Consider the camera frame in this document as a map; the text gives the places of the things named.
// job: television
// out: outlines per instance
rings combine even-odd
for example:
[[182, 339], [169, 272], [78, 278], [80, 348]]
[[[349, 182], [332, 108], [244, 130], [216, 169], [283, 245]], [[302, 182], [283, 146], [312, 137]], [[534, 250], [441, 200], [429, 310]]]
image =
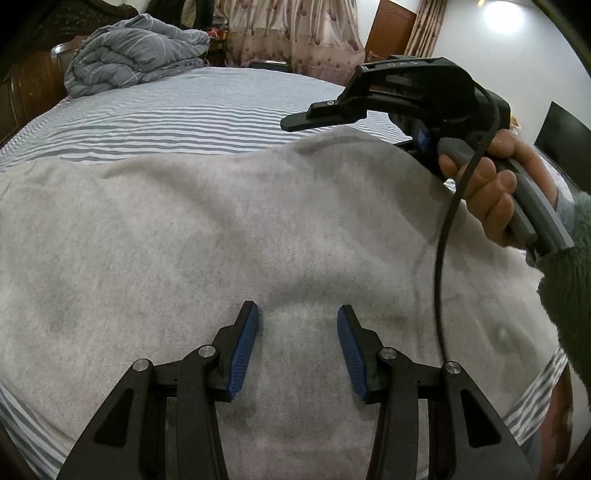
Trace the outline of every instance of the television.
[[552, 102], [534, 145], [579, 190], [591, 192], [591, 130]]

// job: gray blanket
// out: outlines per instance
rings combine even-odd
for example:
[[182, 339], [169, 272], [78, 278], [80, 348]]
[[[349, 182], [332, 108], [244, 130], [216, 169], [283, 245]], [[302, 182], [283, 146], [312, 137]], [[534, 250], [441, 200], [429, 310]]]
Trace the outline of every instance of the gray blanket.
[[[350, 127], [243, 155], [10, 168], [2, 382], [71, 442], [135, 359], [178, 360], [254, 300], [244, 389], [218, 406], [230, 478], [364, 478], [379, 407], [352, 391], [336, 312], [352, 304], [384, 343], [440, 365], [432, 275], [450, 196]], [[558, 345], [540, 273], [463, 205], [443, 280], [450, 355], [504, 415]]]
[[209, 37], [148, 14], [99, 28], [79, 48], [64, 77], [71, 97], [153, 82], [203, 66]]

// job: mattress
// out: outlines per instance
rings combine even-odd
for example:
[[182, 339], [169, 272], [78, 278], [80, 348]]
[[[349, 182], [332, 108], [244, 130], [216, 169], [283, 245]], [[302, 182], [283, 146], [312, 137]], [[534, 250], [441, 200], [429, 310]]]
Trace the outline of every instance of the mattress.
[[[0, 170], [48, 156], [85, 164], [138, 153], [242, 153], [282, 145], [324, 129], [283, 132], [280, 119], [334, 99], [342, 87], [266, 70], [206, 68], [159, 82], [65, 99], [0, 150]], [[354, 125], [386, 142], [407, 137], [387, 115], [369, 112]], [[539, 427], [567, 363], [559, 349], [511, 408], [505, 422], [519, 444]], [[40, 478], [55, 478], [71, 445], [0, 384], [0, 420]]]

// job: pink curtain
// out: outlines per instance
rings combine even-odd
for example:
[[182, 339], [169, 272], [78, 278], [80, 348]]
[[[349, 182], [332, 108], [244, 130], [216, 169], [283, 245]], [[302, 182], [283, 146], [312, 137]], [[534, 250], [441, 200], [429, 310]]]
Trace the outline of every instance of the pink curtain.
[[430, 57], [441, 30], [447, 0], [421, 0], [405, 55]]
[[285, 60], [294, 73], [345, 85], [365, 53], [356, 0], [216, 0], [229, 20], [228, 59]]

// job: blue rubber pad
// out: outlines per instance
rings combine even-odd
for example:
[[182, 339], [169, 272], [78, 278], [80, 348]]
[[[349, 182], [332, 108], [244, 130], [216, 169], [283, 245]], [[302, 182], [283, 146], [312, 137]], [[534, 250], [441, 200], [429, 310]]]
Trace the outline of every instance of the blue rubber pad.
[[365, 401], [368, 398], [367, 370], [343, 307], [336, 316], [336, 327], [353, 389]]
[[251, 359], [252, 348], [255, 345], [256, 332], [258, 331], [258, 306], [252, 305], [251, 311], [246, 318], [242, 333], [236, 344], [236, 349], [230, 362], [230, 382], [228, 384], [228, 395], [234, 398], [244, 385], [248, 362]]

